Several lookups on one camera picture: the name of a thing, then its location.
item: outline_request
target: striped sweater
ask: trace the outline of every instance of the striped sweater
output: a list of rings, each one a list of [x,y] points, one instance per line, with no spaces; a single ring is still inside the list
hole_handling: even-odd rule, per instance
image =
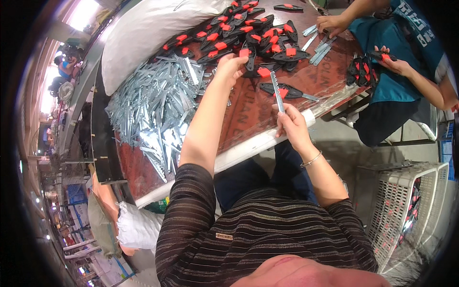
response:
[[[339,268],[378,269],[349,199],[322,208],[263,188],[215,221],[209,172],[185,164],[175,178],[156,248],[161,286],[229,286],[281,254]]]

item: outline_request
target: plastic crate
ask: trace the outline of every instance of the plastic crate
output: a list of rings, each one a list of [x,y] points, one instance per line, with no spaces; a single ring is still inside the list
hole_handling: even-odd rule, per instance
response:
[[[433,235],[442,212],[443,202],[445,200],[446,186],[448,185],[448,163],[440,165],[437,169],[437,185],[435,195],[432,202],[432,208],[429,214],[429,219],[425,225],[424,232],[421,237],[421,244],[425,244]]]
[[[411,167],[379,173],[378,190],[373,202],[366,232],[373,243],[379,273],[386,273],[408,258],[426,229],[437,185],[438,170],[442,163],[421,163]],[[413,225],[404,242],[396,247],[408,214],[409,200],[414,180],[421,178],[421,202],[418,221]]]

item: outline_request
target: white bag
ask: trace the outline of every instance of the white bag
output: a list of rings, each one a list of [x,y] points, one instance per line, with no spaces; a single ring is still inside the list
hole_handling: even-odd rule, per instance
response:
[[[163,214],[156,214],[127,202],[120,202],[120,216],[118,217],[119,243],[129,248],[156,250],[161,229]]]
[[[137,66],[172,36],[218,15],[230,3],[231,0],[143,0],[127,11],[108,36],[102,54],[106,94],[111,96]]]
[[[65,82],[59,87],[59,99],[66,104],[70,102],[73,96],[74,86],[70,82]]]

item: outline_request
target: pile of metal strips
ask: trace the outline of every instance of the pile of metal strips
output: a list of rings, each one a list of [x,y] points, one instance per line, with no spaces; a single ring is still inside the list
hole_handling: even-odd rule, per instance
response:
[[[167,182],[179,162],[182,142],[212,74],[189,58],[156,57],[141,64],[110,100],[106,112],[121,142],[139,146]]]
[[[303,36],[308,37],[312,35],[311,38],[306,42],[306,44],[301,48],[302,51],[306,51],[306,49],[311,45],[312,41],[317,37],[319,31],[317,30],[317,26],[313,25],[306,30],[303,31]],[[329,39],[330,33],[327,33],[325,37],[321,40],[321,42],[317,45],[314,49],[316,54],[309,60],[309,64],[313,64],[317,66],[320,61],[325,57],[325,55],[331,50],[331,46],[333,41],[336,40],[336,36]]]

